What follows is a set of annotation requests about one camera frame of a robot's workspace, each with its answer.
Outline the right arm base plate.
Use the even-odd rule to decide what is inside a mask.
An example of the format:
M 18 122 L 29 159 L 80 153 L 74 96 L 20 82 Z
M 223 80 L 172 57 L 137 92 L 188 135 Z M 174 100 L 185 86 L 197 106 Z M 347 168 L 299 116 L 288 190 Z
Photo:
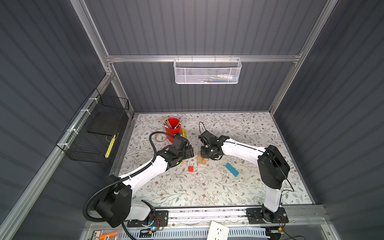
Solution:
M 283 207 L 272 212 L 262 206 L 261 208 L 247 208 L 246 217 L 250 224 L 287 224 L 289 218 Z

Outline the teal block plank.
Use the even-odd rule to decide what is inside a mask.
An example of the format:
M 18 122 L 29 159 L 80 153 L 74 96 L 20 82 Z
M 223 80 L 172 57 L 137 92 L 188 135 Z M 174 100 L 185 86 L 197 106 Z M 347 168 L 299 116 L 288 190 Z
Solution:
M 233 174 L 235 177 L 237 177 L 240 173 L 229 163 L 225 165 L 226 169 Z

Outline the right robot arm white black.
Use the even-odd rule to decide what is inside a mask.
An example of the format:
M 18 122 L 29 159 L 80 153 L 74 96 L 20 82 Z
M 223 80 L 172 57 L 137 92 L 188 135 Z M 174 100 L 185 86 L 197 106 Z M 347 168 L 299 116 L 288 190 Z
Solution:
M 209 131 L 201 133 L 199 140 L 203 143 L 203 158 L 220 160 L 224 155 L 228 155 L 258 166 L 261 180 L 266 185 L 261 214 L 266 222 L 275 221 L 281 209 L 282 186 L 291 169 L 279 149 L 273 145 L 266 148 L 247 145 L 227 136 L 216 137 Z

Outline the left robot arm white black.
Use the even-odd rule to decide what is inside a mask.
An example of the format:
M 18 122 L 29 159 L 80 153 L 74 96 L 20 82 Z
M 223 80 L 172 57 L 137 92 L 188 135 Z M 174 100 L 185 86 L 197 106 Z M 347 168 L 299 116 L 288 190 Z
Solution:
M 171 145 L 157 151 L 152 137 L 166 135 L 174 141 Z M 144 165 L 115 180 L 91 195 L 83 207 L 83 216 L 91 222 L 107 222 L 112 228 L 123 225 L 125 221 L 137 221 L 151 226 L 155 219 L 156 208 L 147 201 L 133 202 L 135 193 L 156 176 L 181 164 L 194 156 L 193 147 L 181 134 L 171 135 L 165 132 L 153 132 L 149 142 L 154 155 Z

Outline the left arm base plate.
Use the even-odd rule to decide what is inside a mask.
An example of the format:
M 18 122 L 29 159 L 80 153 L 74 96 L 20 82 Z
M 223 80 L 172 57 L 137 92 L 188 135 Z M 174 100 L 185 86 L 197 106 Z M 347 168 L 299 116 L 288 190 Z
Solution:
M 128 220 L 126 226 L 129 228 L 141 227 L 166 227 L 168 225 L 169 211 L 155 210 L 150 212 L 149 216 L 143 221 Z

